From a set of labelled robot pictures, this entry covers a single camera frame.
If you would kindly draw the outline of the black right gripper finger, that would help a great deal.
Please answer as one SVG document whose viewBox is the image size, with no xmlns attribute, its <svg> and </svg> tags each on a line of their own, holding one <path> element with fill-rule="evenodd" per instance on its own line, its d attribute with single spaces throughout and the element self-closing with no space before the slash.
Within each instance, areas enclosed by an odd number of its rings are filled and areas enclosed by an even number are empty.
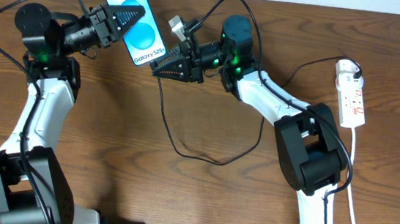
<svg viewBox="0 0 400 224">
<path fill-rule="evenodd" d="M 171 65 L 177 67 L 183 62 L 186 56 L 187 53 L 184 52 L 179 45 L 175 45 L 170 50 L 168 50 L 164 56 L 159 57 L 154 61 L 151 61 L 151 65 L 160 67 Z"/>
<path fill-rule="evenodd" d="M 189 59 L 179 55 L 156 61 L 152 67 L 152 74 L 158 78 L 189 82 L 191 78 L 190 70 Z"/>
</svg>

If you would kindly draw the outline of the blue Galaxy S25+ smartphone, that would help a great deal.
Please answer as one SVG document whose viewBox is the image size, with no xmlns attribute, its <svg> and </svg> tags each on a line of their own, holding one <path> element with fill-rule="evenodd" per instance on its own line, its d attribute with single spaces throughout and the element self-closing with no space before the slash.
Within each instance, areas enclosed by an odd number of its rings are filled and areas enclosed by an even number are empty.
<svg viewBox="0 0 400 224">
<path fill-rule="evenodd" d="M 148 0 L 106 0 L 109 5 L 143 6 L 145 13 L 123 37 L 134 65 L 163 58 L 167 50 Z"/>
</svg>

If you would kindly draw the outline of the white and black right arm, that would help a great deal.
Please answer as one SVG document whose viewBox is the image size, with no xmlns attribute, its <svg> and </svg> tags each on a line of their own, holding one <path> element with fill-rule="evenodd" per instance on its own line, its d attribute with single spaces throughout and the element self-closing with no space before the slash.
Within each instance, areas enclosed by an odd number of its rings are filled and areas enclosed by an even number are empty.
<svg viewBox="0 0 400 224">
<path fill-rule="evenodd" d="M 202 83 L 205 71 L 218 69 L 224 89 L 273 125 L 282 174 L 297 192 L 299 223 L 333 224 L 332 196 L 348 158 L 329 107 L 296 99 L 259 69 L 245 16 L 228 17 L 219 40 L 203 45 L 197 20 L 177 15 L 169 25 L 179 44 L 153 65 L 153 75 Z"/>
</svg>

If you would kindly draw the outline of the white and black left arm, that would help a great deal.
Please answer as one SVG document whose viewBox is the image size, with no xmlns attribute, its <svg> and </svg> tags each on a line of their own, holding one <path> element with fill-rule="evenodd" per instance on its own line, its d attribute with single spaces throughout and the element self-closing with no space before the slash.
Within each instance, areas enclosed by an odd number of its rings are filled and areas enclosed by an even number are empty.
<svg viewBox="0 0 400 224">
<path fill-rule="evenodd" d="M 145 10 L 101 4 L 78 17 L 34 0 L 13 7 L 26 46 L 17 66 L 26 75 L 28 99 L 0 146 L 0 224 L 106 224 L 98 211 L 74 202 L 56 147 L 81 87 L 74 53 L 120 41 Z"/>
</svg>

